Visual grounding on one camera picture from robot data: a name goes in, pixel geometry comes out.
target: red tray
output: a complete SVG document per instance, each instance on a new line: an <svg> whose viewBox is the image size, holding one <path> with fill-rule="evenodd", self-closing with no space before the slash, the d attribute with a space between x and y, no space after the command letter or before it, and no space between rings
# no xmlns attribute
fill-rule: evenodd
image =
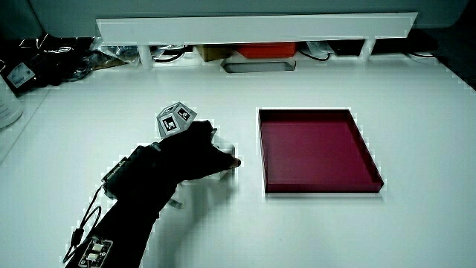
<svg viewBox="0 0 476 268"><path fill-rule="evenodd" d="M248 59L293 57L298 50L296 42L251 43L236 45L235 50Z"/></svg>
<svg viewBox="0 0 476 268"><path fill-rule="evenodd" d="M384 182L347 109L261 109L266 193L378 193Z"/></svg>

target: white tabletop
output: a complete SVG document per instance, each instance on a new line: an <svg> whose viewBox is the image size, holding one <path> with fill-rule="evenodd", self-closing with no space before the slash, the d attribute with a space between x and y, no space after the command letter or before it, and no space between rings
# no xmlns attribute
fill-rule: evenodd
<svg viewBox="0 0 476 268"><path fill-rule="evenodd" d="M36 112L0 166L1 266L63 267L103 175L158 140L155 114L176 101L211 120L242 166L185 186L185 209L161 212L143 267L476 266L475 91L432 59L299 59L254 74L123 66L30 93L47 94L38 110L21 99ZM381 196L265 198L258 107L351 108Z"/></svg>

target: dice with markers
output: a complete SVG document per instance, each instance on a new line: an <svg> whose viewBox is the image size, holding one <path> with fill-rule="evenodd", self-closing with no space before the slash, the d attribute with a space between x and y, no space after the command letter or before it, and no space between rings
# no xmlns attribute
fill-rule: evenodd
<svg viewBox="0 0 476 268"><path fill-rule="evenodd" d="M188 129L196 117L196 112L183 103L174 103L157 115L158 131L161 138L167 138Z"/></svg>

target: black glove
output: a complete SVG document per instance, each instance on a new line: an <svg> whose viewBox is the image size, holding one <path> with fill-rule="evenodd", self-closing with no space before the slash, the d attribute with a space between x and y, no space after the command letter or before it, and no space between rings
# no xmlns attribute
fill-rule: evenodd
<svg viewBox="0 0 476 268"><path fill-rule="evenodd" d="M241 164L239 159L211 144L212 132L209 121L194 121L184 132L165 138L158 144L163 153L164 167L169 172L175 171L171 179L176 183L201 179Z"/></svg>

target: black cable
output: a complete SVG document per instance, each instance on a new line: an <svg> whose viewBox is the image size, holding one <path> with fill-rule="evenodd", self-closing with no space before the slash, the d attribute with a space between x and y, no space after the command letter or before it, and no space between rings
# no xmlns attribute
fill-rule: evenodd
<svg viewBox="0 0 476 268"><path fill-rule="evenodd" d="M161 59L159 59L159 58L154 58L154 61L155 61L156 63L170 63L170 62L172 62L172 61L174 61L174 60L177 60L179 57L182 57L184 54L185 54L185 52L181 52L181 53L179 53L179 54L177 54L177 55L175 55L175 56L173 56L173 57L171 57L171 58L163 59L163 60L161 60Z"/></svg>
<svg viewBox="0 0 476 268"><path fill-rule="evenodd" d="M414 52L408 52L410 55L414 55L416 57L434 57L433 55L431 56L425 56L425 55L420 55L420 54L417 54L417 53L414 53Z"/></svg>
<svg viewBox="0 0 476 268"><path fill-rule="evenodd" d="M94 194L94 197L92 198L92 201L91 201L91 203L89 204L89 207L88 207L88 209L86 210L86 213L84 214L83 220L81 220L80 226L84 226L84 225L86 224L86 221L87 221L87 220L85 220L85 219L86 219L86 216L88 215L89 210L90 210L91 207L92 207L92 204L93 204L94 201L96 200L97 195L99 194L99 191L101 191L101 188L102 188L105 184L106 184L106 182L104 182L104 183L96 190L96 193Z"/></svg>
<svg viewBox="0 0 476 268"><path fill-rule="evenodd" d="M80 224L80 227L76 228L76 230L73 231L73 235L71 236L71 242L70 242L70 246L69 246L69 249L68 251L66 252L66 256L63 258L62 262L65 264L66 261L68 261L71 257L73 257L75 251L76 251L76 248L77 246L80 244L81 242L81 238L83 237L83 233L84 233L84 225L88 222L88 220L91 218L91 216L96 212L96 211L99 211L97 213L97 216L96 216L96 220L94 221L94 224L92 225L91 227L91 230L89 230L89 233L88 235L86 235L86 239L83 241L83 243L87 242L88 241L88 238L89 235L91 234L92 230L96 227L97 225L97 222L99 221L99 218L101 216L101 211L102 211L102 208L100 206L97 206L96 208L94 208L91 213L89 213L89 211L91 210L91 207L92 207L92 204L94 204L94 201L96 200L97 198L97 195L99 194L99 191L101 190L101 188L106 184L106 182L104 182L97 190L96 190L96 193L94 194L94 197L92 198L92 201L91 203L89 203L89 207L88 209L86 210L86 213L84 214L84 217L83 217L83 220L81 220L81 224Z"/></svg>
<svg viewBox="0 0 476 268"><path fill-rule="evenodd" d="M319 60L319 61L326 61L326 60L328 60L328 59L330 58L330 53L327 53L327 58L325 58L325 59L319 59L319 58L317 58L317 57L313 57L313 56L311 56L311 55L309 55L309 54L307 54L307 53L304 53L302 50L299 50L299 52L300 52L302 55L304 55L304 56L307 56L307 57L310 57L311 59Z"/></svg>

